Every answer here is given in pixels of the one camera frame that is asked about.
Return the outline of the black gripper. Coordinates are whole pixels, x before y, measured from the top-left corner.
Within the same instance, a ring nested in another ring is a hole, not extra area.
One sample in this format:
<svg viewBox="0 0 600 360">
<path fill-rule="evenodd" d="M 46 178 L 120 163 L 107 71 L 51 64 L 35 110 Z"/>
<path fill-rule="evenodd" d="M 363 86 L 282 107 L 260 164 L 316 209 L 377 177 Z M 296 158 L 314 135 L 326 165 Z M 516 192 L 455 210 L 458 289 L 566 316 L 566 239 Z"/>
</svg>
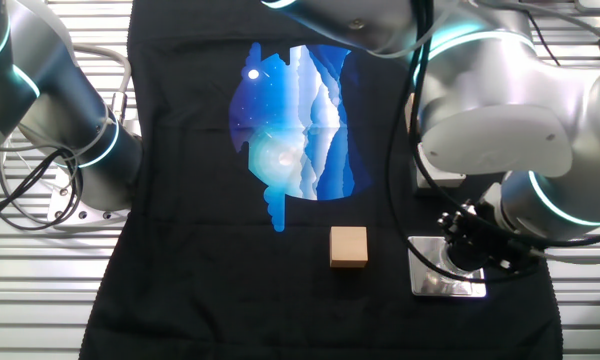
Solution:
<svg viewBox="0 0 600 360">
<path fill-rule="evenodd" d="M 505 274 L 515 274 L 529 267 L 526 248 L 512 239 L 480 225 L 475 218 L 475 204 L 467 201 L 461 211 L 443 212 L 437 220 L 445 241 L 459 244 L 460 265 L 491 265 Z"/>
</svg>

